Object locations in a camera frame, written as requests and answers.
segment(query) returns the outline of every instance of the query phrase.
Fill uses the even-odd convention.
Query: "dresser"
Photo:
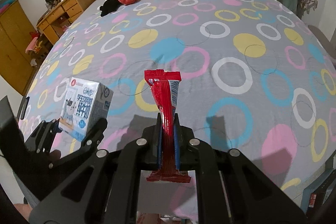
[[[25,95],[33,73],[26,48],[35,29],[16,0],[0,15],[0,75]]]
[[[54,45],[64,33],[65,22],[73,23],[96,0],[63,0],[37,24]]]

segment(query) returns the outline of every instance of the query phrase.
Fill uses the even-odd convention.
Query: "snack package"
[[[109,112],[113,91],[99,82],[72,77],[58,127],[78,141]]]
[[[159,170],[153,171],[147,181],[190,182],[188,173],[178,170],[178,150],[174,145],[174,116],[181,74],[179,71],[165,72],[163,69],[145,70],[144,77],[151,87],[157,107],[161,113],[162,134],[159,138]]]

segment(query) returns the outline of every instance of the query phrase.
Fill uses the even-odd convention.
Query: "red bag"
[[[191,177],[176,169],[174,146],[174,116],[181,74],[179,71],[165,72],[163,69],[145,70],[144,77],[151,91],[162,120],[161,168],[153,171],[148,181],[190,182]]]

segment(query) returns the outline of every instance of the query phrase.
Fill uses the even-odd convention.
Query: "barcode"
[[[176,108],[177,106],[177,92],[179,90],[179,82],[175,80],[169,80],[170,94],[171,94],[171,105]]]

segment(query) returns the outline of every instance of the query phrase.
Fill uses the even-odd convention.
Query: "drawer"
[[[79,18],[79,16],[81,15],[81,14],[83,14],[83,12],[80,12],[80,13],[78,13],[77,15],[74,15],[72,18],[71,18],[71,23],[74,23],[74,21],[77,19],[77,18]]]
[[[57,33],[55,32],[55,30],[52,28],[51,25],[46,27],[43,33],[53,45],[55,45],[55,43],[59,40]]]
[[[55,11],[53,11],[52,14],[50,14],[47,17],[47,21],[51,24],[63,14],[64,14],[63,7],[58,7]]]
[[[81,11],[82,11],[82,8],[78,4],[76,4],[75,6],[67,10],[67,13],[69,17],[73,17],[74,15],[77,15]]]
[[[62,4],[62,6],[64,10],[69,10],[72,6],[76,4],[77,4],[76,0],[67,0],[66,2],[64,2],[64,4]]]
[[[45,20],[39,25],[39,28],[41,30],[44,30],[46,27],[48,27],[48,25],[49,25],[49,23]]]

